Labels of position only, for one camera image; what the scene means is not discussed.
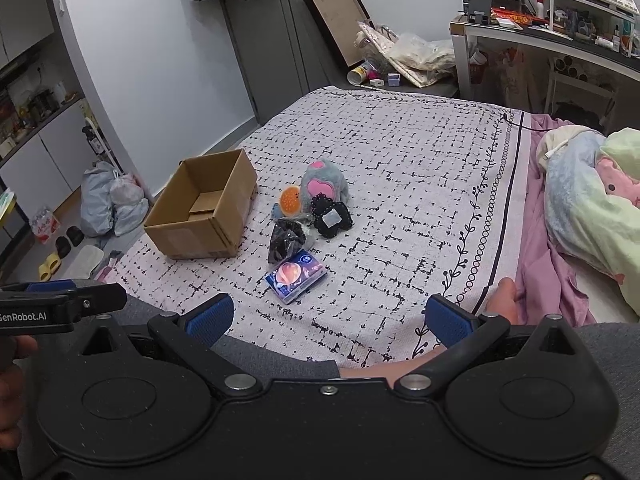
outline black slipper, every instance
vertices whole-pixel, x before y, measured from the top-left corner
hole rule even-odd
[[[69,243],[69,240],[63,236],[56,238],[56,251],[60,258],[67,256],[71,252],[71,244]]]
[[[78,247],[82,240],[84,240],[84,234],[75,225],[72,225],[69,229],[66,230],[66,235],[69,237],[69,240],[71,240],[71,243],[74,245],[74,247]]]

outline gray plush toy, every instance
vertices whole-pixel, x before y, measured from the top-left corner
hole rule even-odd
[[[311,199],[320,193],[334,202],[347,203],[349,200],[347,180],[338,166],[326,158],[312,162],[302,177],[300,203],[304,213],[311,212]]]

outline white bottle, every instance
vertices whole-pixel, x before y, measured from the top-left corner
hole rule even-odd
[[[613,52],[620,52],[620,29],[617,25],[613,33]]]
[[[537,0],[536,1],[536,16],[541,20],[545,19],[545,1]]]

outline patterned bedsheet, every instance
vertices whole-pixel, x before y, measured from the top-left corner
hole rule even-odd
[[[236,306],[229,335],[300,359],[364,367],[417,356],[436,344],[422,313],[430,294],[477,312],[501,277],[515,276],[523,126],[528,114],[494,105],[317,90],[242,143],[259,190],[237,257],[174,262],[145,235],[109,281],[180,313],[226,292]],[[271,206],[320,156],[344,171],[355,226],[316,243],[329,275],[285,306],[263,280]]]

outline finger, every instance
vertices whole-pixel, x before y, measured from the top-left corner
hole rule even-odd
[[[24,390],[24,374],[20,367],[11,365],[0,374],[0,400],[20,397]]]
[[[22,418],[24,402],[20,397],[0,402],[0,431],[10,430]]]
[[[22,432],[17,426],[0,431],[0,449],[17,449],[21,440]]]
[[[498,283],[498,289],[494,292],[486,304],[487,312],[495,312],[509,320],[511,324],[518,324],[518,306],[515,303],[517,290],[516,284],[511,278],[503,278]]]
[[[29,335],[17,335],[15,336],[17,347],[15,349],[15,358],[24,359],[33,355],[38,350],[37,341]]]

